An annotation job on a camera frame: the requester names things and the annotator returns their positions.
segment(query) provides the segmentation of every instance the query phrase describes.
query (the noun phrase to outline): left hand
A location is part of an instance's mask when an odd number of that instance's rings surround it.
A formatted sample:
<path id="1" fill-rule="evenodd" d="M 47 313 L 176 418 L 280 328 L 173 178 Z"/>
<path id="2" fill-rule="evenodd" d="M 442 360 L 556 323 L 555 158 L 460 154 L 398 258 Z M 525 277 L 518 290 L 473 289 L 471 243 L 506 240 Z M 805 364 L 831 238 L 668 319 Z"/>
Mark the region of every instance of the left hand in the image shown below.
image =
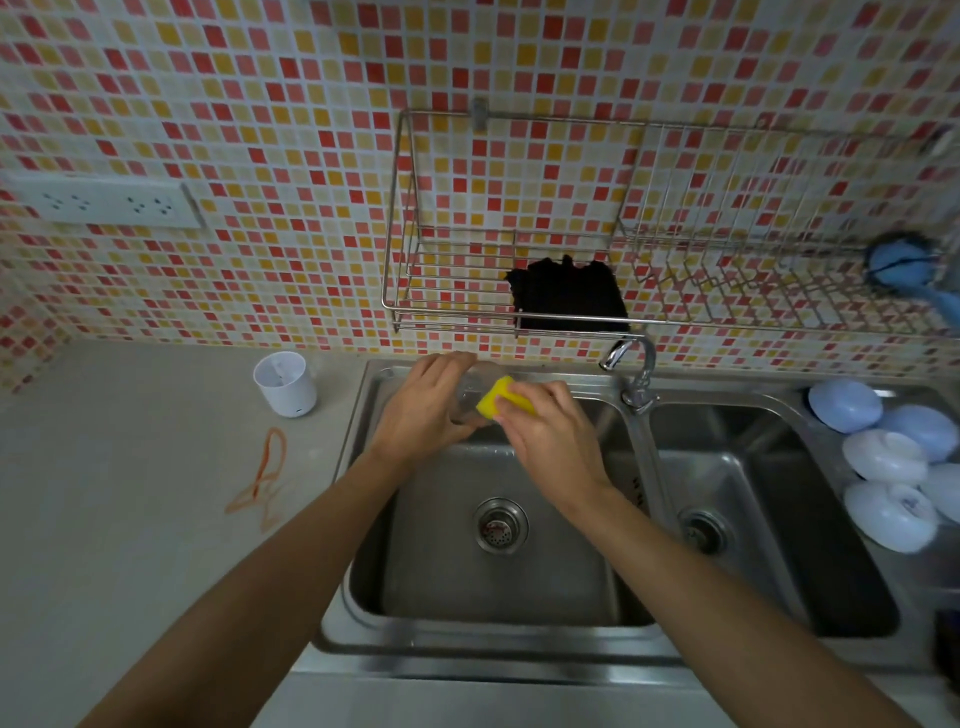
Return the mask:
<path id="1" fill-rule="evenodd" d="M 419 359 L 384 407 L 369 452 L 414 465 L 468 437 L 476 427 L 452 423 L 448 408 L 457 382 L 476 358 L 473 353 L 452 352 Z"/>

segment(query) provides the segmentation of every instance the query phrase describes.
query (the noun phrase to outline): dish towel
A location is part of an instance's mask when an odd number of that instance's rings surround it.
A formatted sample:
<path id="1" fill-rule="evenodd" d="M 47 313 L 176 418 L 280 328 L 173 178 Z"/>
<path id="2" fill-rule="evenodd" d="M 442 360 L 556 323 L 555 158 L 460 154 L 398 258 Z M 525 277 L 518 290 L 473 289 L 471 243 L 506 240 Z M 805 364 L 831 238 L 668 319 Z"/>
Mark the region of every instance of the dish towel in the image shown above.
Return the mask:
<path id="1" fill-rule="evenodd" d="M 576 266 L 564 255 L 562 263 L 551 258 L 538 260 L 524 268 L 515 268 L 506 280 L 514 293 L 517 313 L 573 314 L 576 316 L 627 317 L 627 306 L 620 298 L 613 271 L 594 260 Z M 548 331 L 629 331 L 628 324 L 570 319 L 520 318 L 520 328 Z"/>

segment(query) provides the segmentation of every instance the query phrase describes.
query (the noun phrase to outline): outlet plate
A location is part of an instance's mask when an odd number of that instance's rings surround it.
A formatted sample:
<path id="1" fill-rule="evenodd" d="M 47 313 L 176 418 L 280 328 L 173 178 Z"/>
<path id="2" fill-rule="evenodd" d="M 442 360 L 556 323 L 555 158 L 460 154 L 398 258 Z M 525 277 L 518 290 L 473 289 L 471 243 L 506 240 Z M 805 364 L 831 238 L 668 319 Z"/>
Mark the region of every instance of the outlet plate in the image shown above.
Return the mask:
<path id="1" fill-rule="evenodd" d="M 201 228 L 186 187 L 138 177 L 70 177 L 42 172 L 6 175 L 17 201 L 44 220 L 89 225 Z"/>

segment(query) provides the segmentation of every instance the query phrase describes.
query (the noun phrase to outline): countertop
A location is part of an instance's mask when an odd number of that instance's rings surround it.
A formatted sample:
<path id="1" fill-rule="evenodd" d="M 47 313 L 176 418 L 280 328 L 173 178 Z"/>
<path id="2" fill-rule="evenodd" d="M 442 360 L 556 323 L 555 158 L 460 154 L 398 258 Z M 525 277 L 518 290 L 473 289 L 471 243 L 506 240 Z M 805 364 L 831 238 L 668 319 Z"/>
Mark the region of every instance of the countertop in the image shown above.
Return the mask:
<path id="1" fill-rule="evenodd" d="M 320 401 L 275 415 L 252 383 L 267 352 L 71 344 L 0 413 L 0 704 L 10 725 L 72 725 L 209 586 L 276 527 L 226 507 L 271 427 L 287 457 L 285 522 L 335 472 L 364 357 L 308 352 Z M 688 688 L 354 679 L 304 657 L 258 726 L 730 725 Z M 929 680 L 881 686 L 924 725 L 957 725 Z"/>

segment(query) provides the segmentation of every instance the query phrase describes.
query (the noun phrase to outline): sponge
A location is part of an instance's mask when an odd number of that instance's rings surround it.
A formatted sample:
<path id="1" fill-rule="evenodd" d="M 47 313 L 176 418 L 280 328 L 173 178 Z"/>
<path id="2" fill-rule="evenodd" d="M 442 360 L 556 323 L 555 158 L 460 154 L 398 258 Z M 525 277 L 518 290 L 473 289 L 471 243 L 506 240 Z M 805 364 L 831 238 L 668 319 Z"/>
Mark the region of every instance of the sponge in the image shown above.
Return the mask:
<path id="1" fill-rule="evenodd" d="M 522 395 L 516 395 L 511 392 L 508 387 L 514 383 L 514 378 L 510 375 L 502 376 L 496 382 L 493 383 L 493 387 L 490 388 L 490 392 L 483 396 L 477 403 L 477 412 L 486 417 L 488 420 L 492 420 L 497 414 L 496 411 L 496 398 L 502 397 L 504 400 L 511 401 L 520 409 L 525 409 L 531 415 L 536 415 L 537 410 L 534 409 L 534 405 Z"/>

